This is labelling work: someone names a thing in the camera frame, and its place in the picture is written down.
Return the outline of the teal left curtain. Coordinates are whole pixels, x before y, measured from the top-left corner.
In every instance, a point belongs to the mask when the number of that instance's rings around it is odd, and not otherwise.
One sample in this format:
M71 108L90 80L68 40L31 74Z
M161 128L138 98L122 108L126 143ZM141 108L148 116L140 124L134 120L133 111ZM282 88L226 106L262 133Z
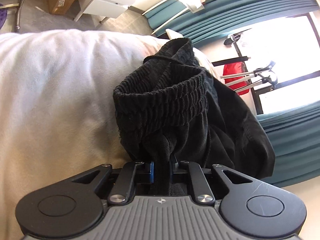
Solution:
M145 14L157 37L174 30L193 43L279 17L319 10L316 0L206 0L191 12L178 0L167 0Z

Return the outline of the white bench stool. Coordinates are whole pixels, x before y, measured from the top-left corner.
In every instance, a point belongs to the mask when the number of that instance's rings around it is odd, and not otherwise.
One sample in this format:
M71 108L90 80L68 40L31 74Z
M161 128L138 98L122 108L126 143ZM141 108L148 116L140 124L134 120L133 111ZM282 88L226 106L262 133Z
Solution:
M177 39L177 38L184 38L182 34L171 29L166 29L165 32L170 40Z

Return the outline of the black corduroy pants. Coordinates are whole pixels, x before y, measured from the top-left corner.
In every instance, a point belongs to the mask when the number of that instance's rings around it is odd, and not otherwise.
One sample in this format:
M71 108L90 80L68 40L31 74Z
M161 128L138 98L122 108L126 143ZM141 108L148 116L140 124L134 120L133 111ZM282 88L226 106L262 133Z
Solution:
M135 161L153 162L151 194L180 196L170 157L202 168L221 164L257 179L275 153L246 103L196 61L188 38L168 41L113 92L120 142Z

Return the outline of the teal right curtain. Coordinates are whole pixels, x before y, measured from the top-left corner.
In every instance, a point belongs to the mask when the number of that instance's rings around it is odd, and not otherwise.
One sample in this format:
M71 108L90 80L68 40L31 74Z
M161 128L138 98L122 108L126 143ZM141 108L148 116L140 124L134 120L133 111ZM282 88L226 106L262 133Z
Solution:
M272 176L264 181L290 186L319 176L319 102L257 115L276 155Z

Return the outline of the teal curtain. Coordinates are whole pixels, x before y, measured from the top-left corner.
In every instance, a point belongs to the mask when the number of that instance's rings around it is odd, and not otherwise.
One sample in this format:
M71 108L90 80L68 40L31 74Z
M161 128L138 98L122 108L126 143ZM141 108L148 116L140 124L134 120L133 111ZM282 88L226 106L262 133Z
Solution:
M206 0L191 12L178 0L167 0L145 14L157 37L174 30L193 43L279 17L319 10L316 0Z
M319 176L319 102L257 115L276 155L272 176L264 181L290 186Z

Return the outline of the window with dark frame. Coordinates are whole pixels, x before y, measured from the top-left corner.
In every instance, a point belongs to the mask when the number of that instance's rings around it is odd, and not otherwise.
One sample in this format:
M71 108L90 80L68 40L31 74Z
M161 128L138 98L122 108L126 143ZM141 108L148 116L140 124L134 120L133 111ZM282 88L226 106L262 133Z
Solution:
M314 12L254 24L237 41L249 72L273 64L252 79L257 114L319 101L319 19Z

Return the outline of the black wooden rack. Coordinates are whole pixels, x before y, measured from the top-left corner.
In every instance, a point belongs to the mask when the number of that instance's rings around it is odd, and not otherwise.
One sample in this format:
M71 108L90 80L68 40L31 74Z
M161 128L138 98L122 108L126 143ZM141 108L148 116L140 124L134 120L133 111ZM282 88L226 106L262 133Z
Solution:
M241 57L235 57L235 58L231 58L231 59L215 61L215 62L212 62L212 65L214 67L217 67L217 66L222 66L222 65L225 65L225 64L232 64L232 63L237 63L237 62L245 62L245 61L248 61L249 59L250 59L250 57L241 56Z

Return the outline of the chrome chair leg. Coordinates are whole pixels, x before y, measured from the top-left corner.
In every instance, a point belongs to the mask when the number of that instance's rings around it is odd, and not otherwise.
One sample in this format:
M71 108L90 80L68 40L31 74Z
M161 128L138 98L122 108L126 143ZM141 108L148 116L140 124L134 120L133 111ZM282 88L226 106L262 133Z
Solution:
M21 11L22 6L25 0L19 0L18 3L2 5L1 4L1 28L4 25L4 22L7 19L8 10L15 9L15 23L12 28L14 33L18 33L20 31L20 21L21 21Z

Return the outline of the silver garment steamer stand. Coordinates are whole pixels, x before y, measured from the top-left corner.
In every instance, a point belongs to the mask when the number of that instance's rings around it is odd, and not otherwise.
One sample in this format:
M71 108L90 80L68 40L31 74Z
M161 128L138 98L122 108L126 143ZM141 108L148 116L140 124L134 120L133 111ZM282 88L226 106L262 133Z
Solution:
M252 88L266 83L271 86L278 84L278 78L273 71L276 65L275 62L271 61L266 67L257 68L251 72L240 72L240 67L237 68L237 65L240 64L241 62L226 64L223 70L237 70L237 72L220 76L225 85L234 90L238 95L244 95Z

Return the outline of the pastel bed duvet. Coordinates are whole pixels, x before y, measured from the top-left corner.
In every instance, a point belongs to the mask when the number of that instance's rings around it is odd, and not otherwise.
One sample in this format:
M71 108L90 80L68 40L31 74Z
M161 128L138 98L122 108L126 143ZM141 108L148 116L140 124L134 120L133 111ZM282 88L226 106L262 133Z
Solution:
M27 193L100 163L131 161L114 89L168 40L108 31L1 35L1 239L19 239Z

